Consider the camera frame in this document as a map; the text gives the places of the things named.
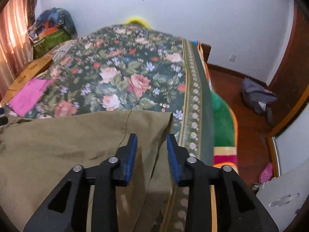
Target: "orange curtain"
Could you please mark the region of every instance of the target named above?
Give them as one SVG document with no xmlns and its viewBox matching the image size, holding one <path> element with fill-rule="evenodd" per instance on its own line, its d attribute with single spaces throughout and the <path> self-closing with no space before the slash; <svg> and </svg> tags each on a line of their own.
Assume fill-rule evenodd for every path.
<svg viewBox="0 0 309 232">
<path fill-rule="evenodd" d="M 33 59 L 28 38 L 26 0 L 9 0 L 0 14 L 0 98 L 16 74 Z"/>
</svg>

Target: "pink crocs shoe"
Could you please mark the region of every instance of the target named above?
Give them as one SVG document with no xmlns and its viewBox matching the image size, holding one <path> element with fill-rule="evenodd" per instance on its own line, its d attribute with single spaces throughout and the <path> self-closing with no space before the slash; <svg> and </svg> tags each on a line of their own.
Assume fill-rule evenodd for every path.
<svg viewBox="0 0 309 232">
<path fill-rule="evenodd" d="M 260 173 L 259 184 L 263 184 L 272 178 L 272 163 L 268 163 L 265 169 Z"/>
</svg>

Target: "gray bag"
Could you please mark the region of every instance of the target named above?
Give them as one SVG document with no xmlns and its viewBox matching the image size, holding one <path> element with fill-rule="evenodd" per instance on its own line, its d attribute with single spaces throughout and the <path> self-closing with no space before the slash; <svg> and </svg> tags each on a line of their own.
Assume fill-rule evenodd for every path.
<svg viewBox="0 0 309 232">
<path fill-rule="evenodd" d="M 276 102 L 277 95 L 248 78 L 243 81 L 242 95 L 245 105 L 257 114 L 266 114 L 268 123 L 273 126 L 271 109 L 267 104 Z"/>
</svg>

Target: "silver bolt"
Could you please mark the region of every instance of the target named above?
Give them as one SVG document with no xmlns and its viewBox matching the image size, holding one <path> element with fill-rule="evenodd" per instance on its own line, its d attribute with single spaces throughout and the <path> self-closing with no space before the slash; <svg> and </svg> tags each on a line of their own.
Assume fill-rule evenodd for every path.
<svg viewBox="0 0 309 232">
<path fill-rule="evenodd" d="M 223 165 L 223 166 L 222 166 L 222 169 L 223 169 L 224 171 L 226 171 L 226 172 L 232 171 L 232 167 L 229 166 L 229 165 Z"/>
<path fill-rule="evenodd" d="M 82 166 L 81 165 L 76 165 L 76 166 L 73 166 L 73 171 L 74 172 L 79 172 L 82 170 Z"/>
<path fill-rule="evenodd" d="M 114 163 L 116 163 L 116 162 L 118 162 L 118 158 L 117 158 L 117 157 L 110 157 L 110 158 L 109 158 L 109 163 L 114 164 Z"/>
<path fill-rule="evenodd" d="M 197 162 L 197 159 L 194 158 L 194 157 L 188 157 L 188 158 L 187 158 L 187 162 L 189 162 L 189 163 L 195 163 L 195 162 Z"/>
</svg>

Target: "white wall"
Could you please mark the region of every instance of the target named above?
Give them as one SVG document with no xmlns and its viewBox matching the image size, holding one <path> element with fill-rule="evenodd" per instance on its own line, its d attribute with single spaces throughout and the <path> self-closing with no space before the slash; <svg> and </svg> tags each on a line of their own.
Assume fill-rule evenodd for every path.
<svg viewBox="0 0 309 232">
<path fill-rule="evenodd" d="M 296 168 L 309 158 L 309 106 L 276 138 L 281 174 Z"/>
<path fill-rule="evenodd" d="M 143 17 L 153 29 L 210 44 L 209 63 L 266 82 L 289 37 L 290 1 L 40 0 L 40 6 L 67 9 L 79 36 L 131 16 Z M 235 62 L 228 60 L 231 54 L 237 56 Z"/>
</svg>

